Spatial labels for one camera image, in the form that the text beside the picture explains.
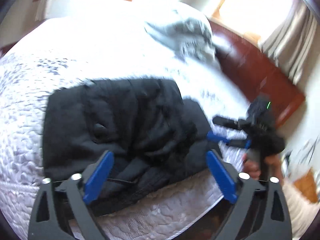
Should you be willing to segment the person's right hand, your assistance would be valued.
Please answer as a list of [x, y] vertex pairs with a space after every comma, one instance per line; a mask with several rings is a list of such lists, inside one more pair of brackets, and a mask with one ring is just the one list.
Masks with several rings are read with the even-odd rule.
[[[251, 178], [258, 180], [261, 176], [260, 166], [256, 161], [249, 159], [247, 154], [243, 158], [243, 172], [249, 174]], [[281, 171], [281, 162], [277, 155], [271, 155], [264, 159], [264, 163], [271, 169], [272, 176], [277, 177], [281, 185], [284, 183], [284, 177]]]

